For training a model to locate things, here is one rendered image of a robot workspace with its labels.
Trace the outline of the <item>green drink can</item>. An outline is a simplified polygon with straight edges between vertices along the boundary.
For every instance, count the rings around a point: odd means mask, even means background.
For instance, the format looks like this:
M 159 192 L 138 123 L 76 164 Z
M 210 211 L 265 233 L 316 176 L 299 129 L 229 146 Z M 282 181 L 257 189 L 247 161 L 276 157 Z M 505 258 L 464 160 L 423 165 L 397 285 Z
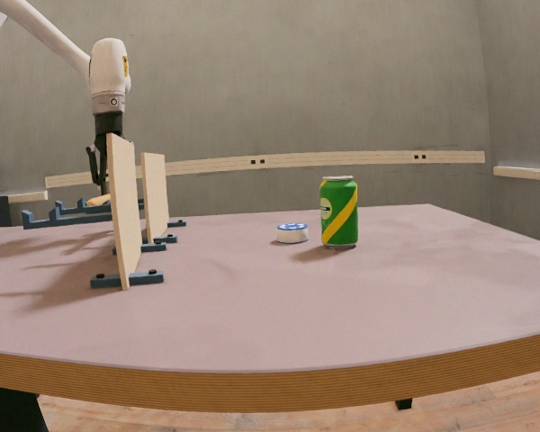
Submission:
M 321 242 L 327 248 L 351 248 L 358 242 L 357 185 L 353 177 L 322 177 L 319 187 Z

